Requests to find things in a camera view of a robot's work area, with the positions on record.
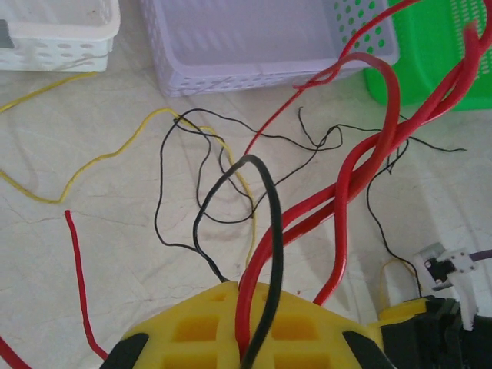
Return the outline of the white plastic basket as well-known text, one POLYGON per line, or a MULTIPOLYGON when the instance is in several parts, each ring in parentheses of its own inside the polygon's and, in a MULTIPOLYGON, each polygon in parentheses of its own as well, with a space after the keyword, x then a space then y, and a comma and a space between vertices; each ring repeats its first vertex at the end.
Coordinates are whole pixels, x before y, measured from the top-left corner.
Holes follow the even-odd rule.
POLYGON ((118 0, 0 0, 0 71, 103 72, 118 0))

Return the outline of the purple plastic basket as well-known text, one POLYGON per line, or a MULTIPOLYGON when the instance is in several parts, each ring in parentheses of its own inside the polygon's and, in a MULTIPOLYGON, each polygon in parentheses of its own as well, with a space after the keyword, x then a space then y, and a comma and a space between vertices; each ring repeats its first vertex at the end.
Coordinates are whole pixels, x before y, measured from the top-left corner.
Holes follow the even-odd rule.
POLYGON ((139 0, 161 92, 169 97, 302 85, 345 47, 389 64, 393 22, 360 28, 388 0, 139 0))

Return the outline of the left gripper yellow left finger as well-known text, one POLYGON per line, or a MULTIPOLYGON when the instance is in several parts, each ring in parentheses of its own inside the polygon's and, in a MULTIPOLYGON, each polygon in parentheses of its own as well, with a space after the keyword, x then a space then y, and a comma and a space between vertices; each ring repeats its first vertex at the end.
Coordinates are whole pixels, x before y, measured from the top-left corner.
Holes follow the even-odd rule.
POLYGON ((99 369, 240 369, 237 297, 225 282, 136 324, 99 369))

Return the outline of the green plastic basket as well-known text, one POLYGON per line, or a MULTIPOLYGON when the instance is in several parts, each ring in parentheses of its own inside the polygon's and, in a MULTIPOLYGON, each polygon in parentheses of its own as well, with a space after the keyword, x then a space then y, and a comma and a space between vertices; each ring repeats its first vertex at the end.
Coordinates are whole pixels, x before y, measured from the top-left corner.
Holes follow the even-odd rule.
MULTIPOLYGON (((325 0, 329 25, 334 27, 336 52, 363 25, 401 0, 325 0)), ((462 31, 471 21, 484 33, 484 0, 418 0, 363 34, 353 46, 383 58, 398 51, 393 70, 401 87, 402 105, 423 102, 444 76, 463 58, 462 31)))

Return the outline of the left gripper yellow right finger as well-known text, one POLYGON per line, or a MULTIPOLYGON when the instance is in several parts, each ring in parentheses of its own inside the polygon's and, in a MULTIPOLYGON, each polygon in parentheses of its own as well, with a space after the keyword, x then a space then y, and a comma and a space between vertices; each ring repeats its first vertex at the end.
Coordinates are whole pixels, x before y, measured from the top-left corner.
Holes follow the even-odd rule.
POLYGON ((392 369, 381 334, 282 292, 251 369, 392 369))

